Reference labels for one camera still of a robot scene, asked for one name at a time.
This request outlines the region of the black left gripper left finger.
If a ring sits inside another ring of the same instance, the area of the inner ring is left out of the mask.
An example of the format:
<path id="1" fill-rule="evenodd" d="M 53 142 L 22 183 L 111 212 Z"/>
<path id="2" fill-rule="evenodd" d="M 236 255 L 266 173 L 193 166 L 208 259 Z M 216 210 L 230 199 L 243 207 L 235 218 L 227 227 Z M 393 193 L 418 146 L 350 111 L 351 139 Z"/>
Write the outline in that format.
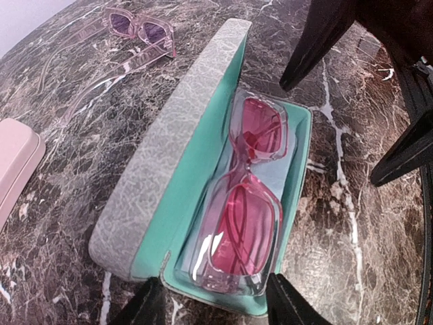
<path id="1" fill-rule="evenodd" d="M 149 278 L 110 325 L 165 325 L 166 292 L 157 277 Z"/>

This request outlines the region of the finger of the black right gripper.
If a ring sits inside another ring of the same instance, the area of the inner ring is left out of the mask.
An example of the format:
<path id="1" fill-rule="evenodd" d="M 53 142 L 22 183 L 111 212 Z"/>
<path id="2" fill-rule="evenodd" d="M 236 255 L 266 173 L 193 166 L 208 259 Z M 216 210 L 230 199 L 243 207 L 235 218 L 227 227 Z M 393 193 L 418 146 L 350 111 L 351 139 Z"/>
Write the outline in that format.
<path id="1" fill-rule="evenodd" d="M 371 172 L 370 181 L 385 185 L 432 162 L 432 111 L 411 123 Z"/>

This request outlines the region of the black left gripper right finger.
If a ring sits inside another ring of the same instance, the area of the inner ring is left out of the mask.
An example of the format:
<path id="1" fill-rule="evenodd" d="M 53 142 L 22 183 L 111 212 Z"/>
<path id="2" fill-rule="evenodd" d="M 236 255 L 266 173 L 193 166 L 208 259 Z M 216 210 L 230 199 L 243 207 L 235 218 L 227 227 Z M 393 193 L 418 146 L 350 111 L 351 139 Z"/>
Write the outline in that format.
<path id="1" fill-rule="evenodd" d="M 331 325 L 282 274 L 269 275 L 265 294 L 269 325 Z"/>

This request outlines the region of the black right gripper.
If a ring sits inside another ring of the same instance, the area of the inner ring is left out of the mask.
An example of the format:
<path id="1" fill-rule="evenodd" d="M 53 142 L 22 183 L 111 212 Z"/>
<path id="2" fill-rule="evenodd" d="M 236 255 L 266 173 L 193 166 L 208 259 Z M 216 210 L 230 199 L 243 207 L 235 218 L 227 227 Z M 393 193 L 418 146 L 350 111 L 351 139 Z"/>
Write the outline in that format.
<path id="1" fill-rule="evenodd" d="M 304 30 L 279 84 L 289 91 L 314 69 L 355 19 L 402 66 L 432 63 L 432 0 L 312 0 Z"/>

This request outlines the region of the clear pink sunglasses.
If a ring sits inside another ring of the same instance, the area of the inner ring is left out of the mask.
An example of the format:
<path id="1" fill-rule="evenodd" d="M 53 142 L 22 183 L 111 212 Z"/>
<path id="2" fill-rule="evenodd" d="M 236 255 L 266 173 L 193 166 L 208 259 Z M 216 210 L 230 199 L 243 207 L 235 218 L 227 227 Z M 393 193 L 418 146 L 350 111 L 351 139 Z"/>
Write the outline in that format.
<path id="1" fill-rule="evenodd" d="M 236 90 L 227 143 L 228 170 L 207 191 L 196 241 L 184 252 L 180 268 L 204 290 L 258 296 L 275 265 L 283 209 L 253 168 L 287 155 L 286 110 L 263 96 Z"/>

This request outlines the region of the light blue cleaning cloth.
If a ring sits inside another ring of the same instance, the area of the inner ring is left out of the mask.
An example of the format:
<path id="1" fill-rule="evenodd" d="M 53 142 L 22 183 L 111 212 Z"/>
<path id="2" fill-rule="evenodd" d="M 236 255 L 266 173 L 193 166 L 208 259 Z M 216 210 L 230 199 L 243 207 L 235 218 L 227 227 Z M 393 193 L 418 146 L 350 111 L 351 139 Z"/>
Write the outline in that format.
<path id="1" fill-rule="evenodd" d="M 297 138 L 296 129 L 293 127 L 294 121 L 294 106 L 286 103 L 280 103 L 288 113 L 289 117 L 289 146 L 288 153 L 279 160 L 264 162 L 259 165 L 254 165 L 252 167 L 253 173 L 261 180 L 264 184 L 274 193 L 279 199 L 283 198 L 284 186 L 286 182 L 286 177 L 290 169 L 293 166 L 293 159 L 297 149 Z M 175 269 L 182 274 L 182 276 L 187 276 L 189 271 L 189 266 L 191 263 L 191 258 L 193 255 L 193 250 L 195 249 L 196 240 L 198 237 L 198 232 L 200 229 L 200 223 L 202 220 L 202 215 L 206 210 L 208 201 L 210 200 L 210 195 L 216 185 L 217 180 L 222 177 L 229 170 L 229 163 L 233 156 L 233 150 L 229 140 L 226 139 L 223 147 L 223 151 L 219 157 L 218 164 L 216 166 L 214 175 L 208 182 L 208 185 L 204 188 L 201 194 L 193 223 L 189 229 L 188 237 L 185 240 L 181 254 L 177 260 Z"/>

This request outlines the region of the grey case teal lining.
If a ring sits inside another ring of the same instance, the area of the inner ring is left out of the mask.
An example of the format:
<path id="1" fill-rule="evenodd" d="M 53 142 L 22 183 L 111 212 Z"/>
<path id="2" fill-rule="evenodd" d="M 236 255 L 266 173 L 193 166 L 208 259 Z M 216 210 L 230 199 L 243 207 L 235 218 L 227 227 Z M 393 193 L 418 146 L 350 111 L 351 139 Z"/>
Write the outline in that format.
<path id="1" fill-rule="evenodd" d="M 208 292 L 175 278 L 202 191 L 227 138 L 251 22 L 230 18 L 186 72 L 122 173 L 93 229 L 92 260 L 126 281 L 165 287 L 215 307 L 264 318 L 264 296 Z"/>

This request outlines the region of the pink glasses case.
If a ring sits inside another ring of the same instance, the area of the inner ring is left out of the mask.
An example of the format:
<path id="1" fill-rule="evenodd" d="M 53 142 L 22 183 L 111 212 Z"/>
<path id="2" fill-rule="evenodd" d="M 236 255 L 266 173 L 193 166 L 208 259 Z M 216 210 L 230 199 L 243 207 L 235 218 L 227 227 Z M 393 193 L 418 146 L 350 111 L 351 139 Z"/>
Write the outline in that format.
<path id="1" fill-rule="evenodd" d="M 12 118 L 1 121 L 1 227 L 46 150 L 41 136 Z"/>

